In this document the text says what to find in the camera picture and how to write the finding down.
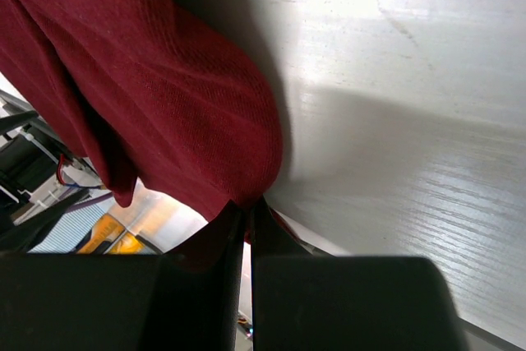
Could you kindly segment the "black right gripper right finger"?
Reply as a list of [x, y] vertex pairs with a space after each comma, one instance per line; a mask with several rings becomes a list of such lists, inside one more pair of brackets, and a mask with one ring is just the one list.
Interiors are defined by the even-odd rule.
[[256, 350], [466, 350], [450, 291], [418, 256], [316, 256], [250, 213]]

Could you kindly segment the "dark red t-shirt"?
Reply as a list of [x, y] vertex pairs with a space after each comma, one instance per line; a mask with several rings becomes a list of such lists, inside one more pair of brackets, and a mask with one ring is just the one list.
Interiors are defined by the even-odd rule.
[[142, 183], [213, 220], [278, 177], [269, 83], [174, 0], [1, 0], [1, 72], [120, 206]]

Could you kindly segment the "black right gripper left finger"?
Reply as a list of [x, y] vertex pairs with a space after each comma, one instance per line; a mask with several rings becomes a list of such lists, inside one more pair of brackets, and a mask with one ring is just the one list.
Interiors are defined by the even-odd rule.
[[235, 204], [161, 255], [33, 252], [64, 210], [1, 233], [2, 349], [233, 349], [245, 225]]

